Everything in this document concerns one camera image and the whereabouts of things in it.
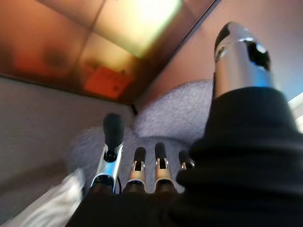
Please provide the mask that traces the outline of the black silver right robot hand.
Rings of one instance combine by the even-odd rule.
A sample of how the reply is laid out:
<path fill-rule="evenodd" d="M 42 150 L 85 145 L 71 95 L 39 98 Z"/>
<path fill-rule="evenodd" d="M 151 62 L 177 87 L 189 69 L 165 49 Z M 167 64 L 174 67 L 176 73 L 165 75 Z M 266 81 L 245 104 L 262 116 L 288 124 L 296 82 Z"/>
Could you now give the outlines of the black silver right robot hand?
<path fill-rule="evenodd" d="M 229 22 L 214 46 L 214 89 L 194 166 L 153 194 L 139 185 L 120 195 L 99 178 L 69 227 L 300 227 L 303 136 L 275 88 L 268 51 Z"/>

